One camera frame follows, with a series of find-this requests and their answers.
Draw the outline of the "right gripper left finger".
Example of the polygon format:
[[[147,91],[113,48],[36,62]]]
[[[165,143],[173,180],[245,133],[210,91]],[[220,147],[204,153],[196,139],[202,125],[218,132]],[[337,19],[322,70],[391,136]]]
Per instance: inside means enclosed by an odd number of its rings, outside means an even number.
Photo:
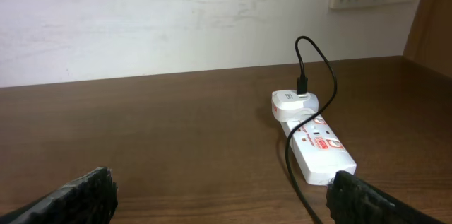
[[[118,206],[117,184],[107,167],[1,216],[3,224],[108,224]]]

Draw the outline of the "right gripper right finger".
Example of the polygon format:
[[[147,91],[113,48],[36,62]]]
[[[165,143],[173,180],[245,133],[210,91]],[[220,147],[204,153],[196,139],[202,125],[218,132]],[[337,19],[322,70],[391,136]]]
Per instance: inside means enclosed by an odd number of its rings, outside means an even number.
[[[335,224],[442,224],[346,171],[336,172],[326,199]]]

